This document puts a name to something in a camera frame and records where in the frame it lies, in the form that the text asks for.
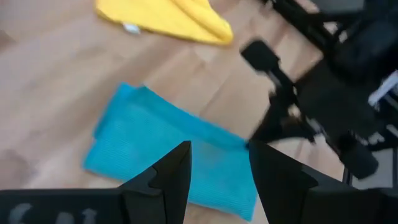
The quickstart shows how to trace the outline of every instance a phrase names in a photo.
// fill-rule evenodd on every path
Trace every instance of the yellow towel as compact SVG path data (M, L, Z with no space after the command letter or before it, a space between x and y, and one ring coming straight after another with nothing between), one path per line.
M231 26L207 0L96 0L98 13L111 21L183 39L228 44Z

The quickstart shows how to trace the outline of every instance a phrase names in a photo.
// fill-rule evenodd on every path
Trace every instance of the blue towel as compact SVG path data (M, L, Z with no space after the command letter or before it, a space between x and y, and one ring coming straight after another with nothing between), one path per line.
M84 168L122 181L191 140L188 201L251 221L257 192L245 141L238 136L174 107L146 87L122 84L94 137Z

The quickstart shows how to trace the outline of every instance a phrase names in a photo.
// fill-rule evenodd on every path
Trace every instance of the wooden floor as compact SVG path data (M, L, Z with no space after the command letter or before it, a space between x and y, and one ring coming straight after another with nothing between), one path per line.
M229 47L162 35L131 35L98 18L93 0L0 0L0 189L111 187L85 172L91 133L120 82L147 85L169 102L248 138L273 88L240 57L261 37L297 78L320 57L276 12L258 0L212 0L232 25ZM319 139L278 149L341 178L343 166ZM253 223L266 221L258 203ZM189 205L186 224L244 223Z

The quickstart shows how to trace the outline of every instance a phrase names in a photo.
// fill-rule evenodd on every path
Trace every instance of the black metal frame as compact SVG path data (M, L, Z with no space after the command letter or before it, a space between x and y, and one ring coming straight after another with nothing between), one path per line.
M398 189L398 149L395 148L392 150L392 188ZM352 185L353 183L353 174L348 171L348 169L344 169L343 178L341 180L343 183Z
M317 104L317 100L314 101L308 96L320 93L320 90L317 90L319 83L327 82L326 86L321 86L322 89L327 87L328 92L334 91L334 86L339 87L341 85L341 82L331 73L325 59L309 70L304 77L293 83L279 68L279 58L263 41L253 41L241 54L255 70L268 74L276 85L275 92L270 93L270 107L250 141L269 143L285 138L304 138L313 142L315 135L326 134L327 143L339 155L342 163L359 179L365 178L377 170L378 162L371 151L395 147L396 136L386 129L379 129L378 123L373 125L374 120L361 118L364 111L371 113L374 111L367 101L363 103L364 107L362 103L355 106L360 112L353 112L355 118L357 118L354 121L351 112L345 110L344 113L338 113L339 115L335 116L336 111L334 110L327 109L328 111L325 111L322 108L312 108L313 105ZM341 100L344 101L345 96L344 92L338 98L334 98L334 101L337 101L340 106L345 105L345 102L340 102ZM296 105L300 109L300 117L289 115L288 109L292 105ZM330 117L343 123L347 122L349 126L336 125L333 120L329 121ZM322 127L319 124L317 127L317 124L314 124L314 120L311 118L316 118L317 122L322 124ZM385 141L364 146L357 140L358 136L354 136L350 132L347 133L347 129L361 130L362 133L359 136L370 136L374 133L374 130L382 131L380 133L384 136ZM351 174L345 170L343 182L350 184L351 179Z
M308 13L295 0L271 0L273 8L290 24L300 31L312 44L324 54L339 44L338 34L330 33L324 22L338 22L341 26L350 24L361 12L318 12Z

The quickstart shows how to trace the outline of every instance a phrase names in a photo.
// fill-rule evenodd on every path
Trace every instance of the microfiber cloth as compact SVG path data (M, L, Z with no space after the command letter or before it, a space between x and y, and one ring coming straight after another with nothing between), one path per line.
M94 132L84 168L127 181L184 140L192 142L188 201L251 221L257 191L245 141L150 91L122 84Z
M96 0L99 15L117 23L210 44L229 44L231 26L208 0Z

